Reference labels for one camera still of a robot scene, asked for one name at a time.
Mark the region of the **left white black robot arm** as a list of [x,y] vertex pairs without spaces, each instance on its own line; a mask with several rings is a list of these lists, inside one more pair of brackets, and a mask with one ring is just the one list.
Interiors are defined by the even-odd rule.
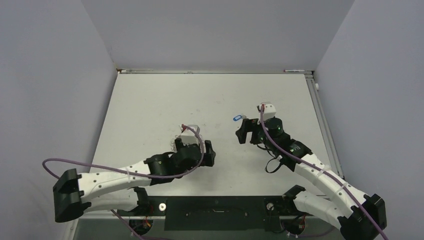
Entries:
[[204,148],[175,140],[176,151],[155,154],[146,160],[113,171],[78,173],[66,170],[52,188],[54,219],[65,223],[83,214],[102,210],[122,210],[143,215],[150,209],[146,187],[167,184],[197,167],[213,167],[216,152],[211,141]]

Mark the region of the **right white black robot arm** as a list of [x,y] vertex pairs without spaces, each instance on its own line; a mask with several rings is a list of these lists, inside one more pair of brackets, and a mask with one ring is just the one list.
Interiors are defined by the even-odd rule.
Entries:
[[246,143],[247,135],[251,134],[252,145],[262,144],[279,167],[287,167],[326,196],[316,196],[295,185],[282,196],[282,207],[287,213],[302,212],[320,218],[338,229],[346,240],[388,238],[383,232],[387,227],[385,201],[377,194],[369,195],[355,188],[334,173],[310,148],[283,130],[281,119],[246,118],[235,134],[240,144]]

